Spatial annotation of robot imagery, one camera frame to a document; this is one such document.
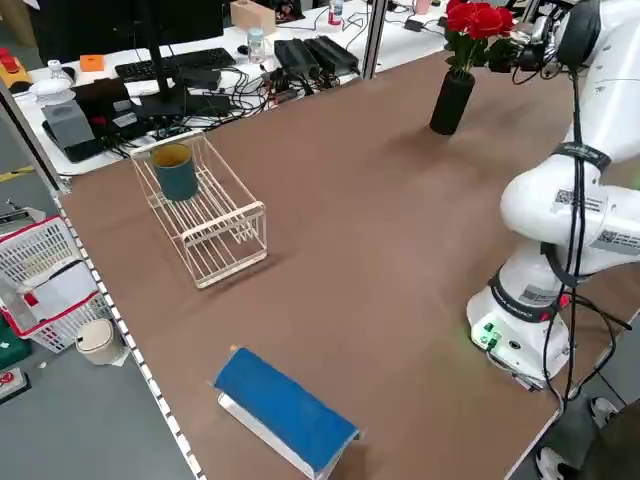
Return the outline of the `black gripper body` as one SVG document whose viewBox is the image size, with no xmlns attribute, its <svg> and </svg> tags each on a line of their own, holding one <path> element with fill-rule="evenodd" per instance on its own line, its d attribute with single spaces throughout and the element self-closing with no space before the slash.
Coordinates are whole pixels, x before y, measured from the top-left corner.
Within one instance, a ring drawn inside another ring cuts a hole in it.
<svg viewBox="0 0 640 480">
<path fill-rule="evenodd" d="M 539 71 L 545 65 L 543 44 L 512 44 L 511 65 L 521 71 Z"/>
</svg>

